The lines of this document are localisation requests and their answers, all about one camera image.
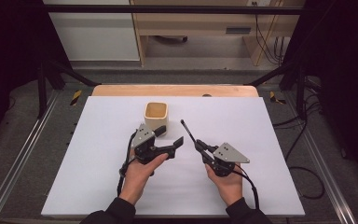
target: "person's left hand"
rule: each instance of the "person's left hand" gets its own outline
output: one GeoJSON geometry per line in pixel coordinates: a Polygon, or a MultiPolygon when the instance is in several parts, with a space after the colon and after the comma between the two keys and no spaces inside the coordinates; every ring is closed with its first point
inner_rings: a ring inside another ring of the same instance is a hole
{"type": "Polygon", "coordinates": [[[168,154],[165,153],[157,156],[146,165],[141,164],[136,159],[131,162],[127,169],[123,190],[121,191],[120,195],[118,195],[118,197],[135,205],[141,198],[142,193],[144,192],[144,187],[150,175],[167,158],[168,154]]]}

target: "hand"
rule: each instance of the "hand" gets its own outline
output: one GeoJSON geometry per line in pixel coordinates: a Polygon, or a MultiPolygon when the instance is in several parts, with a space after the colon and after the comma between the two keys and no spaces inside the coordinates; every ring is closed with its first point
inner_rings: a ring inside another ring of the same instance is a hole
{"type": "MultiPolygon", "coordinates": [[[[215,183],[217,189],[219,190],[220,197],[222,197],[223,201],[227,206],[232,205],[237,200],[242,198],[242,176],[231,173],[228,176],[220,177],[217,176],[213,169],[205,164],[206,172],[208,177],[215,183]]],[[[241,168],[235,166],[235,171],[242,172],[241,168]]]]}
{"type": "Polygon", "coordinates": [[[127,169],[123,190],[121,191],[120,195],[118,195],[118,197],[135,205],[141,198],[142,193],[144,192],[144,187],[150,175],[167,158],[168,154],[165,153],[157,156],[155,159],[153,159],[146,165],[141,164],[136,159],[131,162],[127,169]]]}

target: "white cabinet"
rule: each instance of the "white cabinet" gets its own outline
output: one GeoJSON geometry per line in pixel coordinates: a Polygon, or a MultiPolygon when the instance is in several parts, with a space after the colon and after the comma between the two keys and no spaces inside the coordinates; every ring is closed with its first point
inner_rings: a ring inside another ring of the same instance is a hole
{"type": "MultiPolygon", "coordinates": [[[[128,5],[128,0],[44,0],[45,4],[128,5]]],[[[49,13],[70,61],[139,61],[130,13],[49,13]]]]}

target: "gray floor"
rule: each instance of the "gray floor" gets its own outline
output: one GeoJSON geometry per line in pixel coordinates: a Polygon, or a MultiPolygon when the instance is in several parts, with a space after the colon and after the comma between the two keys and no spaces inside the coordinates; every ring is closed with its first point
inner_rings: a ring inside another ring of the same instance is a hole
{"type": "MultiPolygon", "coordinates": [[[[250,65],[250,59],[243,49],[244,45],[238,38],[206,38],[190,37],[187,43],[177,40],[152,38],[147,53],[145,67],[134,63],[104,63],[104,68],[96,70],[98,63],[78,63],[78,71],[86,77],[102,83],[204,83],[204,84],[243,84],[267,73],[274,65],[260,67],[250,65]]],[[[7,198],[0,212],[0,221],[5,223],[8,218],[43,219],[40,212],[46,200],[46,192],[51,187],[58,172],[62,158],[71,140],[71,132],[82,108],[91,94],[92,88],[83,86],[65,77],[68,82],[60,91],[57,104],[52,111],[48,123],[39,136],[34,151],[30,154],[21,175],[7,198]],[[76,90],[83,90],[76,105],[70,105],[76,90]]],[[[265,99],[271,122],[288,120],[295,116],[289,104],[282,105],[271,102],[270,89],[279,78],[272,79],[259,88],[259,94],[265,99]]],[[[293,93],[275,91],[277,98],[290,100],[293,93]]],[[[0,125],[0,186],[7,172],[16,160],[22,145],[32,130],[37,116],[37,85],[28,83],[11,93],[14,106],[7,111],[0,125]]],[[[317,101],[311,97],[309,105],[317,101]]],[[[358,223],[358,165],[356,161],[344,160],[339,147],[325,117],[315,111],[309,116],[307,126],[315,144],[323,154],[345,201],[348,203],[358,223]]],[[[282,153],[285,155],[299,134],[300,127],[277,129],[282,153]]],[[[301,165],[317,171],[311,159],[309,148],[301,138],[288,160],[289,166],[301,165]]],[[[321,187],[314,176],[302,171],[292,171],[296,187],[305,195],[316,195],[321,187]]],[[[332,205],[332,196],[325,194],[322,199],[309,200],[300,197],[306,215],[291,217],[290,223],[341,223],[337,211],[332,205]]],[[[272,218],[274,223],[285,223],[284,218],[272,218]]],[[[148,220],[150,223],[200,223],[200,220],[148,220]]],[[[228,223],[226,219],[219,223],[228,223]]]]}

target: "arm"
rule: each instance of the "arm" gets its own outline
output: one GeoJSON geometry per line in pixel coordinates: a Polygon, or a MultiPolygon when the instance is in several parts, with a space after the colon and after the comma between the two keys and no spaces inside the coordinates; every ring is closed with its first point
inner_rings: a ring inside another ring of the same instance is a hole
{"type": "Polygon", "coordinates": [[[134,160],[129,165],[120,195],[113,200],[106,211],[91,213],[80,224],[132,223],[136,212],[135,204],[141,198],[147,180],[167,158],[168,154],[162,154],[146,165],[134,160]]]}
{"type": "Polygon", "coordinates": [[[219,190],[220,197],[227,205],[227,213],[233,224],[272,224],[272,222],[260,210],[251,209],[242,196],[242,177],[231,173],[226,177],[219,177],[214,174],[213,169],[205,164],[208,177],[215,183],[219,190]]]}

